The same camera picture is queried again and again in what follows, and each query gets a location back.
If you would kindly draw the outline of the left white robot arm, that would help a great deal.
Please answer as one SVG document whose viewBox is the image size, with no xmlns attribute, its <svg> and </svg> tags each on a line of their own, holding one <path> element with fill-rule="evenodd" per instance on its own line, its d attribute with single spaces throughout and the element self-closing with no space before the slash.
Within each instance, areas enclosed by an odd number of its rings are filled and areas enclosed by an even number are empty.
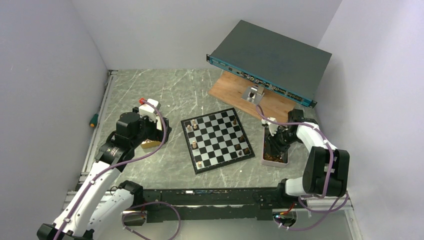
<svg viewBox="0 0 424 240">
<path fill-rule="evenodd" d="M 68 206 L 51 224 L 44 223 L 36 236 L 40 240 L 97 240 L 111 220 L 126 209 L 137 210 L 144 203 L 143 187 L 125 181 L 106 203 L 101 200 L 111 184 L 132 163 L 135 149 L 146 140 L 167 142 L 169 120 L 161 114 L 125 112 L 99 149 L 84 183 Z"/>
</svg>

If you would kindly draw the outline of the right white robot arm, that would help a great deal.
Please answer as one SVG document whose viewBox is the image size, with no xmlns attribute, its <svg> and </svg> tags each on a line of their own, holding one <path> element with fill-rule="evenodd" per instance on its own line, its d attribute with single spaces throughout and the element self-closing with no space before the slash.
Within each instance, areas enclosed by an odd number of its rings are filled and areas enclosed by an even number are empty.
<svg viewBox="0 0 424 240">
<path fill-rule="evenodd" d="M 284 189 L 275 194 L 276 203 L 287 208 L 295 197 L 344 196 L 347 191 L 349 153 L 330 143 L 317 121 L 306 118 L 302 110 L 289 111 L 287 120 L 287 123 L 280 124 L 273 117 L 261 120 L 262 126 L 268 130 L 264 148 L 270 157 L 286 160 L 286 152 L 293 143 L 303 144 L 308 151 L 302 176 L 282 181 Z"/>
</svg>

